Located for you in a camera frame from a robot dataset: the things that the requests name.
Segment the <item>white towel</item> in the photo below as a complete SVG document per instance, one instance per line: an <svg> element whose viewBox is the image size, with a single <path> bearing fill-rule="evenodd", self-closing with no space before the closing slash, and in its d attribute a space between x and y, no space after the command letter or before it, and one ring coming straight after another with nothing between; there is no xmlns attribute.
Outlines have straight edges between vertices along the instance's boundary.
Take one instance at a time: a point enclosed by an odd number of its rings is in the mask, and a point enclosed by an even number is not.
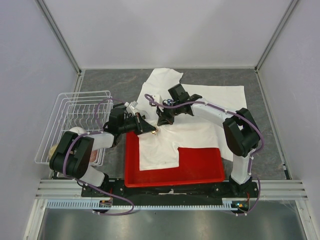
<svg viewBox="0 0 320 240"><path fill-rule="evenodd" d="M149 105L145 94L161 95L162 99L171 99L168 89L180 82L183 73L173 69L156 68L142 85L137 99L138 108L148 113L148 123L156 126L158 115L156 107ZM199 94L208 101L230 109L246 108L244 86L204 86L182 84L191 96ZM156 135L139 135L140 171L179 167L181 148L219 148L224 159L233 160L224 130L218 125L200 117L180 114L174 118L173 125L157 126Z"/></svg>

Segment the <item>dish rack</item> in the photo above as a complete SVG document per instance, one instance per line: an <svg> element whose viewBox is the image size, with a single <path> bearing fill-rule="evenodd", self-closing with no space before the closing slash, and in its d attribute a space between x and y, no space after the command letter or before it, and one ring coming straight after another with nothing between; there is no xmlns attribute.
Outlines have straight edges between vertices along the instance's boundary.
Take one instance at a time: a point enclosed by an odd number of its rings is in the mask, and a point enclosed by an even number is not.
<svg viewBox="0 0 320 240"><path fill-rule="evenodd" d="M46 126L41 144L34 161L37 164L49 164L48 153L50 148L58 144L62 135L73 127L81 127L87 132L101 130L94 117L96 106L98 119L102 124L109 120L113 107L109 91L68 92L58 95L49 122ZM90 162L92 166L102 166L106 149L99 149L96 159Z"/></svg>

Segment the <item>black base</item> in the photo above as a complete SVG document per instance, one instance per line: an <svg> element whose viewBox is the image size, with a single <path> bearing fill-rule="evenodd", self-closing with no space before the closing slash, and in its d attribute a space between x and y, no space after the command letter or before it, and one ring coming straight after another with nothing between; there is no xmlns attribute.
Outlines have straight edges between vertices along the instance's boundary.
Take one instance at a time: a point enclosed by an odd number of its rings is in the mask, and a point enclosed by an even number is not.
<svg viewBox="0 0 320 240"><path fill-rule="evenodd" d="M139 206L194 206L194 205L222 205L222 198L251 198L258 196L258 186L252 178L245 184L238 185L234 181L219 183L191 184L180 186L161 187L134 187L129 188L123 179L110 179L108 187L101 186L115 195L131 200ZM165 194L173 190L175 194ZM87 186L82 188L82 197L108 197ZM129 205L126 201L114 198L114 206Z"/></svg>

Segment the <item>red tray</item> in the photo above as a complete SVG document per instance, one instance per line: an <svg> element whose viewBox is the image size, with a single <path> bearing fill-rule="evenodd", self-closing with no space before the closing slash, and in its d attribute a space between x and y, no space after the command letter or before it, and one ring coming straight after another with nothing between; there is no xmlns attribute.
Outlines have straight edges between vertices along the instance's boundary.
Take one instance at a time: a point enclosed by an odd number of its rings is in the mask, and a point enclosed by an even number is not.
<svg viewBox="0 0 320 240"><path fill-rule="evenodd" d="M225 180L218 148L179 147L179 167L139 170L139 138L127 133L124 184L128 188L219 183Z"/></svg>

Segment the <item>white wall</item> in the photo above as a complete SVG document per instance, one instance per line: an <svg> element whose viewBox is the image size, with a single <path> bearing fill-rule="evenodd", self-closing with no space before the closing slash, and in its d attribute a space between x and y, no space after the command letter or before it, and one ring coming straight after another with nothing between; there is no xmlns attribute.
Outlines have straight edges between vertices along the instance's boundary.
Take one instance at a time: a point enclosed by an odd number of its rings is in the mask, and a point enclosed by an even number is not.
<svg viewBox="0 0 320 240"><path fill-rule="evenodd" d="M0 2L0 239L22 239L39 180L34 163L58 93L76 72L34 0Z"/></svg>
<svg viewBox="0 0 320 240"><path fill-rule="evenodd" d="M320 1L302 0L261 69L293 177L320 223Z"/></svg>
<svg viewBox="0 0 320 240"><path fill-rule="evenodd" d="M255 66L290 0L45 0L81 68Z"/></svg>

